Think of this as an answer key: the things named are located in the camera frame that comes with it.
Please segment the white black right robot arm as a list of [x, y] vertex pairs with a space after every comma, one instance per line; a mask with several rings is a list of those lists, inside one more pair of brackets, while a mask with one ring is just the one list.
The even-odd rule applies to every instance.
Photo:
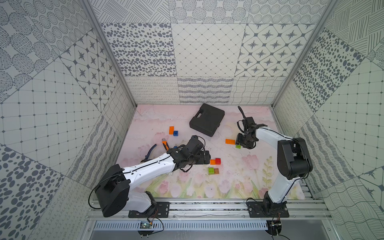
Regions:
[[313, 170], [306, 141], [285, 136], [265, 124], [256, 124], [252, 117], [244, 116], [237, 122], [237, 126], [240, 133], [236, 145], [251, 150], [261, 140], [277, 150], [277, 167], [280, 174], [272, 188], [266, 192], [263, 204], [267, 210], [282, 208], [294, 184], [307, 178]]

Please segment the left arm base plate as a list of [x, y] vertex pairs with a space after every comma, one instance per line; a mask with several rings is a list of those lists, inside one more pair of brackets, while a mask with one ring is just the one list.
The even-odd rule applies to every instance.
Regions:
[[170, 210], [170, 202], [157, 202], [151, 205], [146, 211], [140, 213], [138, 211], [129, 211], [129, 218], [168, 218]]

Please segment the small green lego brick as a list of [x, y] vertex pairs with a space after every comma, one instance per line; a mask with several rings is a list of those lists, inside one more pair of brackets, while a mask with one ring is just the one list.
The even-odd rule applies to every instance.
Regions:
[[208, 168], [208, 173], [209, 173], [209, 175], [214, 175], [215, 169], [214, 168]]

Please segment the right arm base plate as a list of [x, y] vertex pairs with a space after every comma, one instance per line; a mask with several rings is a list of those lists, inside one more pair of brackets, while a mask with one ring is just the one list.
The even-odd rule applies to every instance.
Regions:
[[246, 202], [250, 218], [289, 218], [290, 214], [287, 208], [287, 202], [262, 203], [250, 201]]

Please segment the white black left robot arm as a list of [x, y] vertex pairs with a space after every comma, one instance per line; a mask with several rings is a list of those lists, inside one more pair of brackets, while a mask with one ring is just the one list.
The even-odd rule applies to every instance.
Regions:
[[145, 217], [157, 212], [157, 202], [149, 191], [135, 192], [141, 184], [163, 174], [182, 171], [187, 173], [194, 165], [208, 165], [210, 153], [206, 142], [199, 136], [191, 136], [185, 145], [171, 148], [162, 142], [166, 152], [152, 160], [145, 159], [132, 167], [116, 164], [110, 167], [92, 190], [97, 197], [103, 217], [111, 217], [121, 210], [134, 211]]

